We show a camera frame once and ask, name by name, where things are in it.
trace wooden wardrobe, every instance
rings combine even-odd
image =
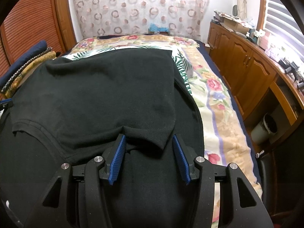
[[[0,76],[40,40],[64,53],[76,44],[68,0],[19,0],[0,26]]]

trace blue object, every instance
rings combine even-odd
[[[110,175],[108,179],[110,185],[113,185],[113,183],[117,180],[119,169],[125,155],[126,144],[126,136],[123,135],[110,165]]]
[[[39,43],[32,46],[27,52],[22,54],[8,69],[8,71],[0,78],[0,89],[4,87],[10,77],[28,60],[34,56],[46,51],[48,44],[45,40],[41,40]]]
[[[149,32],[170,32],[168,27],[158,27],[154,23],[150,24]]]
[[[188,185],[191,181],[190,173],[189,173],[190,172],[189,166],[188,166],[188,162],[184,156],[183,150],[181,149],[181,146],[176,138],[176,135],[173,136],[172,144],[173,144],[173,151],[174,151],[174,155],[176,158],[176,162],[177,162],[177,165],[179,168],[181,178],[183,179],[183,181],[186,182],[186,185]]]

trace trash can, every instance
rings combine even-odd
[[[278,131],[277,124],[272,116],[266,113],[263,119],[251,132],[251,138],[256,144],[261,144]]]

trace cardboard box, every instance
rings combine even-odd
[[[244,27],[242,26],[240,23],[236,22],[236,21],[232,21],[230,19],[224,18],[224,22],[223,24],[229,28],[231,28],[232,30],[236,31],[236,32],[240,32],[244,35],[246,35],[246,33],[249,31],[248,27]]]

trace folded clothes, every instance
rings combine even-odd
[[[28,60],[42,53],[47,49],[47,43],[45,40],[41,40],[37,44],[33,45],[27,52],[22,54],[8,69],[8,71],[0,78],[0,88],[2,89],[10,77]]]
[[[35,70],[37,66],[39,66],[44,61],[54,59],[55,57],[56,52],[51,51],[33,60],[8,86],[7,90],[5,91],[6,98],[11,98],[14,95],[20,84],[30,76],[30,74]]]
[[[48,47],[45,51],[43,51],[42,53],[34,56],[33,58],[31,58],[30,60],[28,60],[25,64],[23,64],[10,78],[9,80],[6,82],[6,84],[4,85],[4,87],[2,87],[1,92],[5,93],[7,91],[7,89],[10,87],[10,85],[13,83],[13,81],[17,78],[17,76],[19,76],[19,74],[26,68],[26,66],[28,66],[31,62],[33,62],[35,59],[43,56],[44,54],[48,53],[52,51],[52,47]]]

